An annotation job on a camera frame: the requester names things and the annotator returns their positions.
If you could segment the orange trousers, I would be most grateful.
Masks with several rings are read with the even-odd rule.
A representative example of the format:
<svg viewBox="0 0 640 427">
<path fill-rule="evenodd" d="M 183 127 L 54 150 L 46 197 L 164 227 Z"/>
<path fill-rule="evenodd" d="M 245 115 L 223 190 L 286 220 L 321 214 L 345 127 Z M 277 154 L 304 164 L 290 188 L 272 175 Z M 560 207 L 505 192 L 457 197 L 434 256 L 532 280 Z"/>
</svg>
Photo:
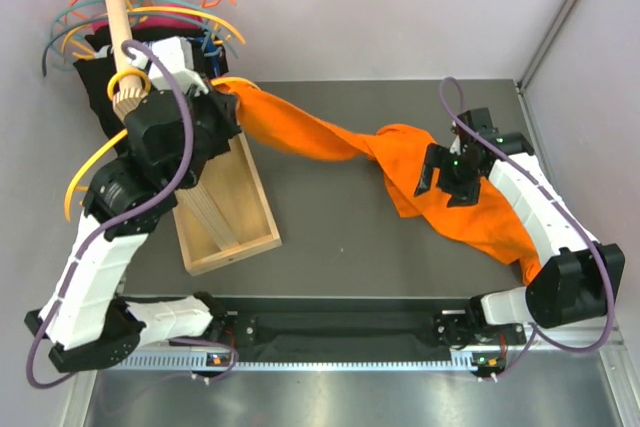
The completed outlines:
<svg viewBox="0 0 640 427">
<path fill-rule="evenodd" d="M 414 195 L 427 147 L 435 143 L 428 131 L 391 124 L 374 134 L 356 133 L 315 117 L 246 79 L 216 79 L 213 85 L 238 97 L 239 123 L 259 142 L 321 161 L 366 156 L 381 167 L 385 187 L 401 217 L 422 216 L 447 238 L 504 264 L 518 263 L 526 285 L 542 270 L 524 225 L 489 181 L 481 181 L 479 202 L 474 206 L 449 208 L 447 195 L 438 189 Z"/>
</svg>

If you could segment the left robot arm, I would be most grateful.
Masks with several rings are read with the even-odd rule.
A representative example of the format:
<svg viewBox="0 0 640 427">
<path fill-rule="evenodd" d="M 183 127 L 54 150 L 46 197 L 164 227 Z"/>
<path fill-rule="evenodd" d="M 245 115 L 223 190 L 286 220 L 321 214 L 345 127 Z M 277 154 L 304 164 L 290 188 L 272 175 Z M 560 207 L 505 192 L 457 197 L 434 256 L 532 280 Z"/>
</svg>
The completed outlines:
<svg viewBox="0 0 640 427">
<path fill-rule="evenodd" d="M 137 302 L 117 294 L 137 250 L 176 195 L 194 188 L 211 159 L 227 153 L 241 129 L 236 99 L 194 68 L 180 37 L 125 42 L 144 61 L 150 92 L 124 117 L 125 151 L 101 167 L 84 197 L 77 237 L 50 300 L 25 317 L 36 341 L 63 375 L 117 365 L 137 348 L 178 338 L 216 343 L 223 311 L 209 295 Z"/>
</svg>

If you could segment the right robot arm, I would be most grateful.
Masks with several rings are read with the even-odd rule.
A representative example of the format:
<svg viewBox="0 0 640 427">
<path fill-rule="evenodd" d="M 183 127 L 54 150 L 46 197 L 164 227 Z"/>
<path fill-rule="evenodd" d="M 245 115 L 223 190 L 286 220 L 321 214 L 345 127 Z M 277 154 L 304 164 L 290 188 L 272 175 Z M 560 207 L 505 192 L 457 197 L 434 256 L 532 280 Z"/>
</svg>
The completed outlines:
<svg viewBox="0 0 640 427">
<path fill-rule="evenodd" d="M 551 329 L 597 317 L 613 325 L 625 257 L 617 244 L 604 245 L 569 212 L 542 172 L 533 147 L 519 132 L 502 134 L 486 108 L 455 116 L 450 147 L 431 144 L 414 191 L 444 197 L 444 219 L 479 213 L 501 200 L 525 232 L 540 268 L 525 286 L 482 294 L 469 302 L 466 327 L 487 343 L 505 324 L 532 323 Z"/>
</svg>

